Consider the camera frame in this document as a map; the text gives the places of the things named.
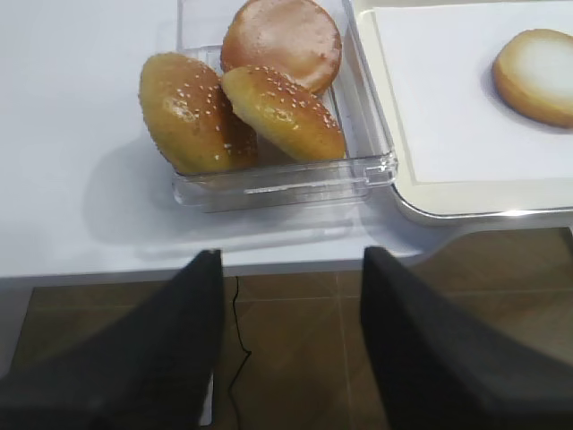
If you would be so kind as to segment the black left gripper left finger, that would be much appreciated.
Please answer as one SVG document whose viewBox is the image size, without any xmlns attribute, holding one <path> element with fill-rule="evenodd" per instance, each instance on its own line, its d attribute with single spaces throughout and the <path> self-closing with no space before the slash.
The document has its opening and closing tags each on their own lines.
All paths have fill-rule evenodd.
<svg viewBox="0 0 573 430">
<path fill-rule="evenodd" d="M 224 329 L 220 252 L 78 346 L 1 381 L 3 429 L 197 429 Z"/>
</svg>

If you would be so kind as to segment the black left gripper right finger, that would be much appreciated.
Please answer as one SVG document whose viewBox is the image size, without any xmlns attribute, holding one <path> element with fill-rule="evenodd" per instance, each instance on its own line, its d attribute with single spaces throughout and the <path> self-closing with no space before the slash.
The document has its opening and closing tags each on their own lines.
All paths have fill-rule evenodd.
<svg viewBox="0 0 573 430">
<path fill-rule="evenodd" d="M 392 429 L 570 429 L 572 367 L 467 314 L 389 252 L 363 255 L 360 320 Z"/>
</svg>

